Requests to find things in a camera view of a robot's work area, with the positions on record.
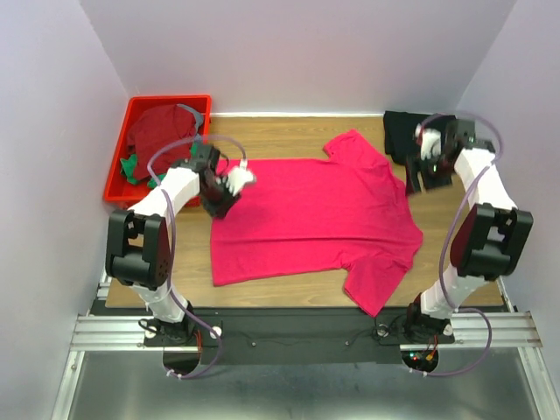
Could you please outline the pink t shirt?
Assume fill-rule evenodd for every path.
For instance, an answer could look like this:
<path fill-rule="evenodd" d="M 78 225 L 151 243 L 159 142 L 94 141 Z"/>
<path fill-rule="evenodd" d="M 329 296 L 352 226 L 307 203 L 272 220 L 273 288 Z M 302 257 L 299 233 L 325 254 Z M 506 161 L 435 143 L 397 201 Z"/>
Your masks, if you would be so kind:
<path fill-rule="evenodd" d="M 345 270 L 345 293 L 364 312 L 387 303 L 423 243 L 404 183 L 356 130 L 324 150 L 249 162 L 255 185 L 211 227 L 215 285 Z"/>

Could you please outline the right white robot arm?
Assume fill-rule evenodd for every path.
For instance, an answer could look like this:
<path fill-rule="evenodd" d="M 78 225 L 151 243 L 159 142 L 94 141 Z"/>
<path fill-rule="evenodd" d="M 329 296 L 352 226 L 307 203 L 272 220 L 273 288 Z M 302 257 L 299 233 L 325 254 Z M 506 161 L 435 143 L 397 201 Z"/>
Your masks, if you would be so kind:
<path fill-rule="evenodd" d="M 465 189 L 444 239 L 438 278 L 407 309 L 402 330 L 413 341 L 452 335 L 451 317 L 477 289 L 516 268 L 534 218 L 508 195 L 496 168 L 501 136 L 480 139 L 469 119 L 449 121 L 443 132 L 431 129 L 439 115 L 420 122 L 413 137 L 420 152 L 406 161 L 406 193 L 447 186 L 457 174 Z"/>

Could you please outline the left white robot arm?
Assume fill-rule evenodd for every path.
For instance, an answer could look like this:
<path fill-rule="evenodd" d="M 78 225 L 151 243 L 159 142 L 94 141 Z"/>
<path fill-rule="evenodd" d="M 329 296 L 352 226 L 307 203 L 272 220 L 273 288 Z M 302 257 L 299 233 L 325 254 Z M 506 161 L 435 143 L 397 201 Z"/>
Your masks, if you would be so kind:
<path fill-rule="evenodd" d="M 200 141 L 179 140 L 157 151 L 149 162 L 183 145 L 191 148 L 188 158 L 173 163 L 163 178 L 154 176 L 156 186 L 147 196 L 128 209 L 115 210 L 108 219 L 105 272 L 135 291 L 151 312 L 139 325 L 152 346 L 184 346 L 200 327 L 190 302 L 172 283 L 178 212 L 199 198 L 205 211 L 220 220 L 255 179 L 245 159 L 219 173 L 221 151 Z"/>

